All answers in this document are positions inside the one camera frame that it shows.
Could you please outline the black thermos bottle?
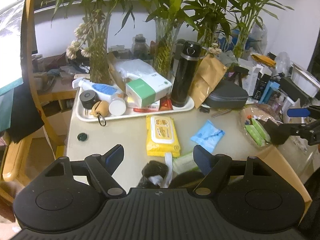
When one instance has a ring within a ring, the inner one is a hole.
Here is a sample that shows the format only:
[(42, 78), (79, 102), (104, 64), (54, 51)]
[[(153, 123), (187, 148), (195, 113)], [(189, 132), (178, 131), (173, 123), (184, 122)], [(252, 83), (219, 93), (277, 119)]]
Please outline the black thermos bottle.
[(185, 41), (183, 44), (171, 90), (171, 102), (175, 107), (183, 107), (187, 102), (188, 91), (200, 60), (201, 50), (201, 45), (196, 42)]

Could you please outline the black neck pillow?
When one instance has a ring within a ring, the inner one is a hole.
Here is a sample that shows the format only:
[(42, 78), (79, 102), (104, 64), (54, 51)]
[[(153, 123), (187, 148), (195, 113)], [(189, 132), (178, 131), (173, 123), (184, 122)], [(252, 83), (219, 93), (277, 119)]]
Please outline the black neck pillow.
[[(160, 189), (165, 177), (169, 174), (169, 168), (164, 163), (152, 160), (142, 169), (142, 177), (137, 185), (138, 188)], [(204, 175), (200, 171), (187, 171), (172, 179), (168, 188), (188, 188), (191, 191), (203, 180)]]

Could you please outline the tan silicone pouch with carabiner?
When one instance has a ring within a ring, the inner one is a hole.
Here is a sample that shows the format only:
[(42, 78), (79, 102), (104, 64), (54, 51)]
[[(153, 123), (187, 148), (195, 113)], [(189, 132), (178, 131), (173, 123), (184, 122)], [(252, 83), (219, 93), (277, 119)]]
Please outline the tan silicone pouch with carabiner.
[(109, 103), (107, 101), (96, 102), (90, 112), (90, 115), (98, 119), (100, 126), (106, 126), (105, 118), (109, 115)]

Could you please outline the white blue spray bottle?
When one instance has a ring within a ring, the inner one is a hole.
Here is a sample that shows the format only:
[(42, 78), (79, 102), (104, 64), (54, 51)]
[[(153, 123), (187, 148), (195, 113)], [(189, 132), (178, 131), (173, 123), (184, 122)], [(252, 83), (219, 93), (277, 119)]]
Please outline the white blue spray bottle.
[(93, 83), (83, 77), (74, 79), (72, 87), (81, 87), (83, 90), (93, 90), (97, 93), (98, 98), (103, 101), (111, 102), (115, 98), (124, 98), (123, 91), (117, 85), (111, 86), (104, 83)]

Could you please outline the glass vase with bamboo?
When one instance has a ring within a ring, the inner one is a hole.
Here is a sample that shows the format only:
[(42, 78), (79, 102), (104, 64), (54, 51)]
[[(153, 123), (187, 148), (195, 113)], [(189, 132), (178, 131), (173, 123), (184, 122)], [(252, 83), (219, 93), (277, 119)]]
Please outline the glass vase with bamboo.
[(198, 24), (198, 35), (197, 35), (197, 41), (198, 43), (207, 48), (208, 51), (205, 49), (201, 49), (200, 56), (206, 56), (207, 54), (211, 54), (213, 56), (219, 55), (222, 50), (219, 47), (218, 43), (218, 25), (213, 23), (199, 23)]
[(152, 66), (164, 78), (169, 77), (174, 44), (177, 40), (182, 23), (157, 17), (156, 49)]
[(245, 45), (249, 37), (249, 28), (245, 23), (240, 22), (238, 24), (238, 29), (239, 29), (238, 39), (233, 48), (233, 54), (237, 59), (242, 58), (245, 50)]
[(111, 16), (107, 16), (101, 24), (94, 21), (87, 37), (89, 48), (90, 80), (93, 83), (112, 84), (108, 60), (107, 38)]

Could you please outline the red packet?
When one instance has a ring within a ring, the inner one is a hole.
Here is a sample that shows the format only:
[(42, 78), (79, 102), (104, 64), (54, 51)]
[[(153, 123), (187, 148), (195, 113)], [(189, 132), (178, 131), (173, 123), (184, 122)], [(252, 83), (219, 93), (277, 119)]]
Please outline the red packet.
[(151, 105), (143, 108), (134, 108), (133, 111), (137, 113), (150, 113), (173, 110), (173, 106), (170, 99), (162, 98)]

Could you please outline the wooden chair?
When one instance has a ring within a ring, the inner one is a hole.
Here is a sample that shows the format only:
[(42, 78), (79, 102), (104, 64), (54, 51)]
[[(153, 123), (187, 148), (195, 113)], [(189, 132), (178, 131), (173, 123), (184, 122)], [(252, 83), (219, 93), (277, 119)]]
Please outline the wooden chair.
[(24, 187), (31, 182), (26, 169), (36, 131), (43, 128), (48, 142), (53, 143), (53, 158), (63, 156), (65, 143), (48, 121), (36, 90), (31, 57), (35, 38), (34, 0), (25, 0), (21, 38), (23, 84), (14, 89), (11, 127), (7, 130), (10, 144), (4, 159), (2, 179)]

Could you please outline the white plastic tray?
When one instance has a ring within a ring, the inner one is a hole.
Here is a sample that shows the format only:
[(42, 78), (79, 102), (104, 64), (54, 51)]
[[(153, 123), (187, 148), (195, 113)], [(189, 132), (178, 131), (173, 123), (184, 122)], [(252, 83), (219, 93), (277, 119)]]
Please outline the white plastic tray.
[[(87, 110), (83, 107), (82, 103), (80, 102), (80, 94), (84, 91), (82, 87), (80, 87), (79, 82), (83, 80), (82, 78), (78, 78), (72, 81), (72, 87), (78, 89), (77, 98), (74, 102), (73, 113), (76, 117), (83, 121), (83, 122), (98, 122), (98, 118), (90, 115), (90, 110)], [(171, 114), (171, 113), (178, 113), (178, 112), (186, 112), (190, 111), (195, 107), (195, 103), (191, 97), (188, 97), (187, 103), (183, 107), (172, 107), (172, 110), (167, 111), (155, 111), (155, 112), (135, 112), (132, 108), (128, 108), (126, 112), (121, 116), (114, 116), (109, 115), (105, 118), (106, 121), (111, 120), (118, 120), (118, 119), (126, 119), (126, 118), (137, 118), (141, 116), (147, 115), (160, 115), (160, 114)]]

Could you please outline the glass vase with bamboo left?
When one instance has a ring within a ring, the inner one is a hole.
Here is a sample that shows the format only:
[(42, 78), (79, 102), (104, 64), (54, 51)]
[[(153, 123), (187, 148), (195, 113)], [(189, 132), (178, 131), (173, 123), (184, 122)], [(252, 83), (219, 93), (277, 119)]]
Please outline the glass vase with bamboo left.
[(101, 24), (94, 21), (87, 37), (89, 48), (90, 80), (93, 83), (112, 84), (108, 60), (107, 38), (111, 16), (107, 16)]

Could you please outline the grey zippered hard case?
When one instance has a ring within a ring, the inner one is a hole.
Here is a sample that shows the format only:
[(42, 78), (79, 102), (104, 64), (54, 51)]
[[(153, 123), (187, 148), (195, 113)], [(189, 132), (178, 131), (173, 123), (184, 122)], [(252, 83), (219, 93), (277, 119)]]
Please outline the grey zippered hard case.
[(248, 93), (232, 81), (221, 80), (204, 101), (210, 108), (242, 108), (248, 99)]

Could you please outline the green white tissue box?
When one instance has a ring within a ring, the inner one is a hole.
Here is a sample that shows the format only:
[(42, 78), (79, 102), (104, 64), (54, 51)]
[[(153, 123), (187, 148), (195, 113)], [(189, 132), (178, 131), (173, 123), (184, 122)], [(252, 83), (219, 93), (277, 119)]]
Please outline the green white tissue box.
[(158, 73), (144, 75), (126, 84), (126, 95), (139, 108), (146, 107), (170, 94), (172, 83)]

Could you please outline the glass vase with bamboo far right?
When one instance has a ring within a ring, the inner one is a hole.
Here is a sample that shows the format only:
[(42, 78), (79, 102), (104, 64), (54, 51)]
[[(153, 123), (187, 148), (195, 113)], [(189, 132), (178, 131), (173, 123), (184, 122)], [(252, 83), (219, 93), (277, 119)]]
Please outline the glass vase with bamboo far right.
[(245, 45), (249, 37), (249, 28), (245, 23), (240, 22), (238, 24), (238, 29), (239, 29), (238, 39), (233, 48), (233, 54), (237, 59), (242, 58), (245, 50)]

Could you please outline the brown cardboard box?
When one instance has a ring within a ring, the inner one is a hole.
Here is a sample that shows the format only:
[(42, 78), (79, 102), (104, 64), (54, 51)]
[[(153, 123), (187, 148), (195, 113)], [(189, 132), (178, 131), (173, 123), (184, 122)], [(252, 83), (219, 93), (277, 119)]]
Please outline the brown cardboard box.
[(254, 156), (259, 157), (301, 194), (305, 203), (305, 215), (312, 203), (312, 198), (281, 152), (275, 146), (268, 146), (264, 150), (254, 154)]

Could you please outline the green wet wipes pack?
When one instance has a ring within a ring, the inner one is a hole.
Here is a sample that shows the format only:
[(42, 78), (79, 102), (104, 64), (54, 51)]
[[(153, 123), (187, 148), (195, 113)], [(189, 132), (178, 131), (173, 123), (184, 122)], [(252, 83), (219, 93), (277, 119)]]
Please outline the green wet wipes pack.
[(193, 153), (182, 155), (173, 159), (173, 171), (182, 174), (188, 171), (197, 171), (199, 168), (193, 159)]

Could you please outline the yellow duck wipes pack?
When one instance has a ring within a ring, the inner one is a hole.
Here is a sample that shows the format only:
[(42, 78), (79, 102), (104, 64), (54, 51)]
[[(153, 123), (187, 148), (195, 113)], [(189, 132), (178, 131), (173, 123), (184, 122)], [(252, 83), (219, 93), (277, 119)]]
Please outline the yellow duck wipes pack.
[(174, 120), (161, 115), (146, 117), (146, 153), (152, 157), (163, 157), (171, 153), (180, 156), (181, 146), (177, 137)]

